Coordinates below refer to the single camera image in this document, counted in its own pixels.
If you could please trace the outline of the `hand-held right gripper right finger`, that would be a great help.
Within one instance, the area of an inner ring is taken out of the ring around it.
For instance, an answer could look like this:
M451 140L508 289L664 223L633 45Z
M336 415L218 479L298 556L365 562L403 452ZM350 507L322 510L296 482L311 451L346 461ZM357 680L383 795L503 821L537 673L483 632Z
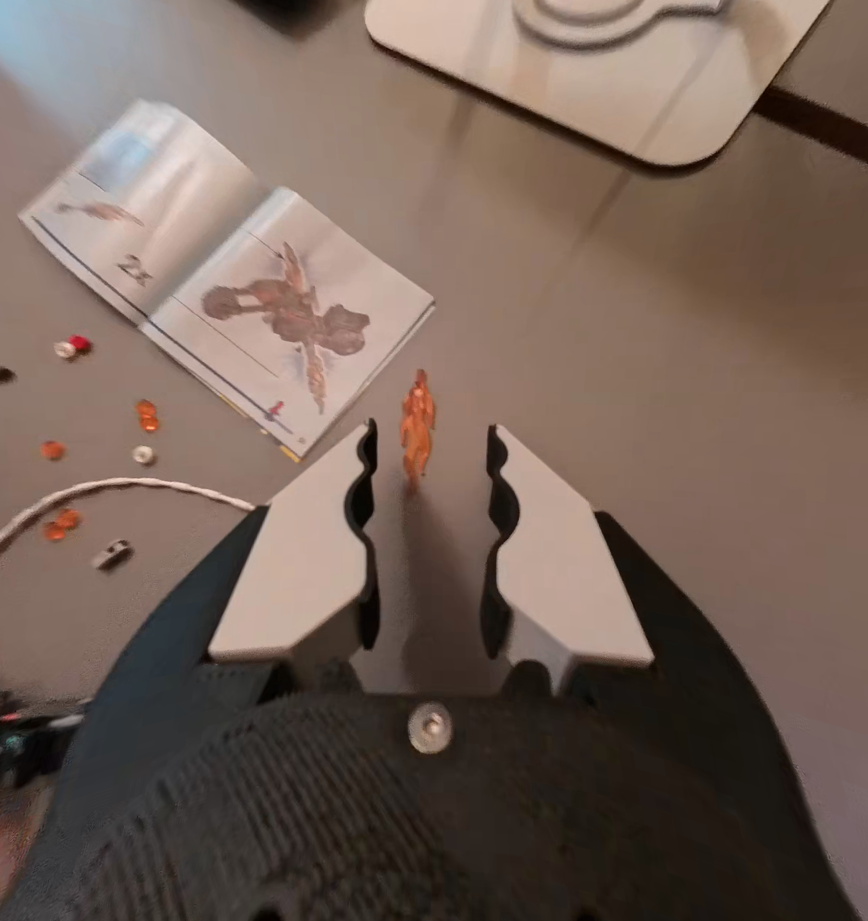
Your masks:
M590 502L504 425L486 438L486 656L525 661L563 692L582 665L646 670L655 656Z

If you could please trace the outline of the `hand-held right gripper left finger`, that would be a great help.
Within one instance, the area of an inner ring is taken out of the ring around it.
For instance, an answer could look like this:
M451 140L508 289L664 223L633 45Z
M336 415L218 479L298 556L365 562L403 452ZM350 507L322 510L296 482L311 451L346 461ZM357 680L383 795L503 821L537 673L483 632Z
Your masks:
M267 505L210 639L217 662L327 662L380 632L374 511L378 430L358 425Z

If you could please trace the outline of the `black lego motorcycle model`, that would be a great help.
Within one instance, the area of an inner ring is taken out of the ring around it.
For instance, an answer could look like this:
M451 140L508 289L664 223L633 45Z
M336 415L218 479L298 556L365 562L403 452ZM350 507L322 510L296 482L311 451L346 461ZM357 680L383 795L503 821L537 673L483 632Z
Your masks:
M24 701L0 690L0 787L21 789L63 764L90 699Z

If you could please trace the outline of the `lego instruction booklet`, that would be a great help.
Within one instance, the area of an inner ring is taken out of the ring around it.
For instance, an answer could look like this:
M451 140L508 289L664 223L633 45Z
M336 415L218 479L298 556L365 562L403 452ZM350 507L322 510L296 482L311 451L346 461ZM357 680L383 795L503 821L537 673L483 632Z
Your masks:
M301 460L435 299L179 109L139 99L20 212L72 274Z

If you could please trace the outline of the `silver laptop stand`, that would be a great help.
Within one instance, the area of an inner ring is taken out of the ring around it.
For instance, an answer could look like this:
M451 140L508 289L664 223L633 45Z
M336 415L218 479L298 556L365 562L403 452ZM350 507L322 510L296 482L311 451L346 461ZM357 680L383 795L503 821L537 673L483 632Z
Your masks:
M655 167L720 152L826 1L372 1L382 48Z

